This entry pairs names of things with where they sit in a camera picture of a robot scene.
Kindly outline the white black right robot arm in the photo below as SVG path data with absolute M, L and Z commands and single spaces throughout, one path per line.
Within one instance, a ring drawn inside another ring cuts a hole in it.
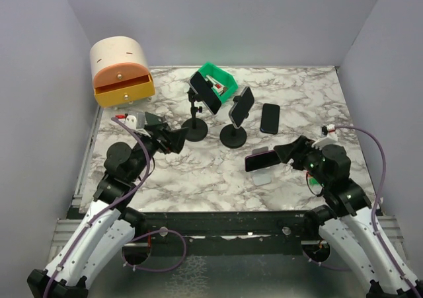
M 321 186 L 325 204 L 305 213 L 303 230 L 341 256 L 367 297 L 422 296 L 422 282 L 381 228 L 364 190 L 350 178 L 351 160 L 342 146 L 302 135 L 274 150 L 282 163 L 306 171 Z

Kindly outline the pink-edged black phone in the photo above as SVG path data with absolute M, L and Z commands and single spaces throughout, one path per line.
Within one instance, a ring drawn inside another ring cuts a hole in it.
M 245 171 L 252 172 L 280 164 L 280 158 L 275 150 L 256 153 L 245 157 Z

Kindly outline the black tall phone stand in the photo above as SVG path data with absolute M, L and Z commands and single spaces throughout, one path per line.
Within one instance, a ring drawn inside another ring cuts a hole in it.
M 191 117 L 182 124 L 182 128 L 187 128 L 186 140 L 191 142 L 199 142 L 208 134 L 208 126 L 202 119 L 196 117 L 197 113 L 202 112 L 201 106 L 196 106 L 196 102 L 201 102 L 202 98 L 194 92 L 192 87 L 189 88 L 188 100 L 190 102 Z

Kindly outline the black phone on tall stand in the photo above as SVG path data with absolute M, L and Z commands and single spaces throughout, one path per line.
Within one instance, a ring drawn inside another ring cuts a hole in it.
M 191 89 L 201 98 L 206 108 L 213 115 L 216 115 L 221 108 L 221 101 L 199 71 L 191 76 L 189 84 Z

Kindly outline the green cap marker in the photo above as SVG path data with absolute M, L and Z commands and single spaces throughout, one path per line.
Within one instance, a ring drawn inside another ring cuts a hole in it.
M 318 182 L 314 177 L 309 177 L 307 179 L 308 185 L 310 186 L 324 186 L 324 184 L 321 184 Z

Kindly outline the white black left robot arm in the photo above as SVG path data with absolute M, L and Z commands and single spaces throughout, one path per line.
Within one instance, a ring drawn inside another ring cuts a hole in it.
M 108 148 L 104 176 L 84 218 L 60 253 L 27 278 L 34 297 L 87 297 L 116 253 L 145 236 L 145 216 L 128 204 L 147 180 L 154 154 L 179 154 L 188 128 L 172 130 L 163 122 L 145 126 L 143 133 L 125 129 L 137 143 L 116 142 Z

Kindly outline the black front rail bar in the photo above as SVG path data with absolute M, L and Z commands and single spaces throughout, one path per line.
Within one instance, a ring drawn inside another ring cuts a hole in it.
M 305 245 L 321 238 L 309 233 L 306 211 L 150 212 L 146 232 L 118 252 L 127 257 L 229 256 L 248 254 L 300 255 Z

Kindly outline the beige orange drawer box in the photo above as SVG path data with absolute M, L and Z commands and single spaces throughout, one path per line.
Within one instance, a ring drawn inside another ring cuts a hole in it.
M 155 85 L 141 45 L 113 36 L 95 43 L 89 53 L 93 93 L 102 108 L 131 104 L 155 94 Z

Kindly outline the brown round-base phone stand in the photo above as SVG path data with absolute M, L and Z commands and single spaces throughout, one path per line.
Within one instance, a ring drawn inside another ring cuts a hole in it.
M 157 116 L 150 112 L 145 112 L 145 125 L 146 126 L 156 126 L 159 124 L 164 124 L 166 120 L 164 117 Z

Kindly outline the silver folding phone stand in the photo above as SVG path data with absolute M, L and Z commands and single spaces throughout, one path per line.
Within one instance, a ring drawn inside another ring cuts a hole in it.
M 265 153 L 267 151 L 268 151 L 268 147 L 265 146 L 258 149 L 253 149 L 252 154 L 256 155 L 260 153 Z M 270 176 L 269 172 L 265 169 L 253 171 L 251 174 L 251 177 L 255 186 L 263 186 L 265 184 L 271 183 L 272 181 L 272 177 Z

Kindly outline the silver-edged phone on short stand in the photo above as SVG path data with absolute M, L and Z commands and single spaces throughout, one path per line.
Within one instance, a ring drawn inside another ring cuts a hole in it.
M 248 117 L 249 111 L 254 105 L 255 99 L 250 87 L 245 87 L 239 96 L 234 99 L 234 105 L 229 111 L 229 118 L 235 129 L 242 126 L 244 120 Z

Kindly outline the items inside green bin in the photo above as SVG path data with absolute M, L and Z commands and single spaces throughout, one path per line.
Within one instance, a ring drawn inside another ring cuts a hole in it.
M 229 90 L 228 87 L 221 84 L 219 81 L 217 81 L 210 75 L 206 75 L 206 82 L 213 88 L 213 90 L 218 93 L 219 96 L 223 95 Z

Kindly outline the green plastic bin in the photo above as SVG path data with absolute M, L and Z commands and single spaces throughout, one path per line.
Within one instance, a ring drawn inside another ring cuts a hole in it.
M 210 75 L 221 84 L 229 88 L 229 90 L 221 96 L 219 96 L 218 93 L 214 91 L 222 103 L 228 101 L 229 98 L 234 95 L 235 91 L 238 89 L 238 84 L 235 81 L 235 78 L 213 63 L 206 62 L 203 64 L 203 66 L 201 66 L 201 68 L 199 68 L 198 71 L 204 78 L 206 78 L 206 75 Z

